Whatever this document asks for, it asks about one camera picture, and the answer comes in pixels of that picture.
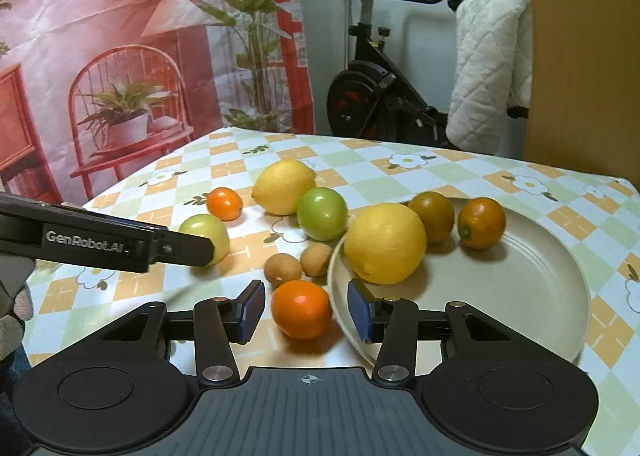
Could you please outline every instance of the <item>orange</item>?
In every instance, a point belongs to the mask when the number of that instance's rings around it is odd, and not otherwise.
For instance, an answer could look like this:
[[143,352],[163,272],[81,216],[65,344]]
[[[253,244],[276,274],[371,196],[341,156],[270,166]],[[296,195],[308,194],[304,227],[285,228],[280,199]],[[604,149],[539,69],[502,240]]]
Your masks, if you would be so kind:
[[289,337],[315,339],[331,322],[329,296],[310,281],[287,281],[271,296],[271,316]]
[[218,187],[207,195],[207,210],[219,220],[237,220],[242,213],[242,198],[233,189]]
[[408,207],[420,216],[427,232],[427,243],[434,245],[449,237],[456,222],[456,211],[446,196],[439,192],[421,192]]
[[460,240],[469,248],[477,250],[496,245],[506,226],[504,209],[491,198],[469,200],[458,215]]

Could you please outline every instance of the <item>beige plate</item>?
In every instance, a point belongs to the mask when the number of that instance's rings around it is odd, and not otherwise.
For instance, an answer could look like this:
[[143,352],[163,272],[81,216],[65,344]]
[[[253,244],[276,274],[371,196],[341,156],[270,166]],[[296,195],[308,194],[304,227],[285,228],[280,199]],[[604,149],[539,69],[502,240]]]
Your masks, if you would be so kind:
[[[450,201],[456,214],[466,203],[462,198]],[[454,230],[443,245],[428,248],[422,264],[403,282],[368,287],[376,297],[400,296],[426,310],[444,310],[449,301],[465,301],[574,361],[584,345],[591,316],[584,274],[551,232],[516,211],[505,211],[506,232],[489,250],[463,250]],[[347,308],[347,285],[356,276],[342,251],[343,243],[344,238],[329,264],[329,296],[345,335],[373,365],[380,345],[360,341]],[[418,343],[418,374],[430,372],[441,361],[440,343]]]

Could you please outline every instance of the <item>tablecloth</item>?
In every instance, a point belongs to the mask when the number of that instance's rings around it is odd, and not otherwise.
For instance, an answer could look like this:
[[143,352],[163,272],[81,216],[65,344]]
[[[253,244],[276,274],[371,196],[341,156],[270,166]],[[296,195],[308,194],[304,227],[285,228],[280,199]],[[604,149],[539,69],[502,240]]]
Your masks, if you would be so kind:
[[[203,136],[114,185],[87,208],[175,229],[207,211],[206,194],[213,188],[230,187],[241,195],[244,210],[228,224],[229,255],[209,269],[155,264],[147,274],[42,264],[30,279],[36,317],[24,345],[31,362],[148,301],[179,310],[213,296],[235,298],[252,279],[263,278],[268,257],[298,256],[307,240],[293,217],[266,216],[251,198],[262,169],[280,159],[314,169],[318,185],[342,194],[352,214],[437,190],[449,197],[495,198],[554,233],[574,254],[591,292],[591,326],[579,365],[598,388],[600,408],[584,448],[594,456],[640,454],[638,192],[623,179],[467,152],[236,128]],[[194,373],[192,343],[175,343],[174,349],[172,362]],[[361,363],[337,325],[317,341],[288,340],[268,304],[252,341],[233,350],[241,373],[249,366]]]

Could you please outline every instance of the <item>printed backdrop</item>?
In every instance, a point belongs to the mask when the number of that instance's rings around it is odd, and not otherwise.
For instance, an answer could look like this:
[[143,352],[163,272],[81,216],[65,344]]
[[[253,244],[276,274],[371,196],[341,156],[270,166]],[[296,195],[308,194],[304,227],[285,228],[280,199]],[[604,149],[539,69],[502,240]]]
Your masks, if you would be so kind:
[[300,0],[0,0],[0,190],[82,204],[229,124],[313,132]]

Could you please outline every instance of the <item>screw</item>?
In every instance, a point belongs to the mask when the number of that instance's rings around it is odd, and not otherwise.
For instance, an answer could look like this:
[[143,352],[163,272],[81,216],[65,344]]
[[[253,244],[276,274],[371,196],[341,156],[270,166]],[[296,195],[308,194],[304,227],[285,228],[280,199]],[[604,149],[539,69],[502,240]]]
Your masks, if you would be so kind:
[[399,382],[409,376],[409,370],[404,366],[389,364],[378,370],[378,376],[387,382]]
[[207,366],[202,370],[202,376],[211,382],[223,382],[234,376],[234,370],[228,366]]

